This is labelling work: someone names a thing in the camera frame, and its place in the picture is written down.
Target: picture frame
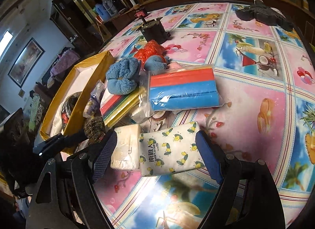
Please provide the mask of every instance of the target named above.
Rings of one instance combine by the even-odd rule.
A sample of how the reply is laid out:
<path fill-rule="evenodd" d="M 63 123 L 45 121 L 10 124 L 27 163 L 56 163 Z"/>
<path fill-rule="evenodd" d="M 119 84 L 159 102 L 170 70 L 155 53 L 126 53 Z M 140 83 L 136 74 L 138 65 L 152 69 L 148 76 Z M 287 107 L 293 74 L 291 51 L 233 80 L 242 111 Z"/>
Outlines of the picture frame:
<path fill-rule="evenodd" d="M 16 58 L 8 76 L 21 88 L 27 76 L 44 52 L 45 50 L 42 49 L 35 39 L 31 38 Z"/>

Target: fluorescent light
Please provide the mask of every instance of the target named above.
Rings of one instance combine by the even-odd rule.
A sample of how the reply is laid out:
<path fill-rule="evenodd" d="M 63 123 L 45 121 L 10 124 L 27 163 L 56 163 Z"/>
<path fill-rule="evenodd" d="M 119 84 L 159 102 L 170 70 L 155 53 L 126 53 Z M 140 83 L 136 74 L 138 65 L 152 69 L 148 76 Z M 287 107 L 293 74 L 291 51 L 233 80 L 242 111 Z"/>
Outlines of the fluorescent light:
<path fill-rule="evenodd" d="M 12 34 L 9 33 L 8 31 L 6 31 L 5 34 L 3 35 L 3 38 L 0 41 L 0 56 L 2 55 L 7 45 L 9 44 L 12 37 L 13 37 Z"/>

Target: rolled blue towel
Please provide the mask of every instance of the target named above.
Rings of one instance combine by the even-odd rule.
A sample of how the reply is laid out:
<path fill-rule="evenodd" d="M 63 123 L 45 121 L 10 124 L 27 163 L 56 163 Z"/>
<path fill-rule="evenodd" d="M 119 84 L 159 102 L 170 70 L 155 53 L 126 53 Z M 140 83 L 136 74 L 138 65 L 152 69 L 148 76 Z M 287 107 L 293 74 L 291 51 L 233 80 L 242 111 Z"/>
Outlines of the rolled blue towel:
<path fill-rule="evenodd" d="M 161 71 L 166 69 L 167 65 L 170 63 L 170 58 L 168 56 L 164 57 L 166 63 L 164 63 L 160 55 L 151 55 L 144 64 L 144 69 L 146 71 Z"/>
<path fill-rule="evenodd" d="M 136 58 L 124 58 L 112 64 L 106 72 L 107 88 L 113 95 L 127 95 L 136 89 L 139 82 L 141 61 Z"/>

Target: purple cloth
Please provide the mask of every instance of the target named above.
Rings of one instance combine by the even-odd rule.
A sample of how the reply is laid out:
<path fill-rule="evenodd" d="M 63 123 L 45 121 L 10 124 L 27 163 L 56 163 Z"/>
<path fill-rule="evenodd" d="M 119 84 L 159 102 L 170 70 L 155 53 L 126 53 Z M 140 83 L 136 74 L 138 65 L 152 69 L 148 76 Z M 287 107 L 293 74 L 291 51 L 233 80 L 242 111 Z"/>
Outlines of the purple cloth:
<path fill-rule="evenodd" d="M 80 59 L 80 56 L 74 52 L 73 50 L 69 49 L 65 51 L 61 58 L 57 61 L 55 66 L 51 68 L 50 75 L 56 76 L 62 72 L 64 72 L 66 69 L 68 69 L 70 66 L 72 66 L 76 61 Z"/>

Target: patterned tablecloth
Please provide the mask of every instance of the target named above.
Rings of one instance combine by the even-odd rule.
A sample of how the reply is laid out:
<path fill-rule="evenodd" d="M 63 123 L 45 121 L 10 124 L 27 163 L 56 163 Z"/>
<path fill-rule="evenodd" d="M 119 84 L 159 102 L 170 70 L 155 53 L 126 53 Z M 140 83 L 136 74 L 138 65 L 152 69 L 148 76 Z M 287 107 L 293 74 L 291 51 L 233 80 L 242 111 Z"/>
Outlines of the patterned tablecloth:
<path fill-rule="evenodd" d="M 186 110 L 164 128 L 193 120 L 225 152 L 246 161 L 264 159 L 279 190 L 288 226 L 315 182 L 315 71 L 296 31 L 286 32 L 235 15 L 240 4 L 197 3 L 153 11 L 171 31 L 167 55 L 183 66 L 213 64 L 218 109 Z M 118 59 L 146 43 L 134 21 L 104 48 Z M 230 219 L 239 212 L 244 184 Z M 207 170 L 141 178 L 108 169 L 95 190 L 114 227 L 196 229 L 218 189 Z"/>

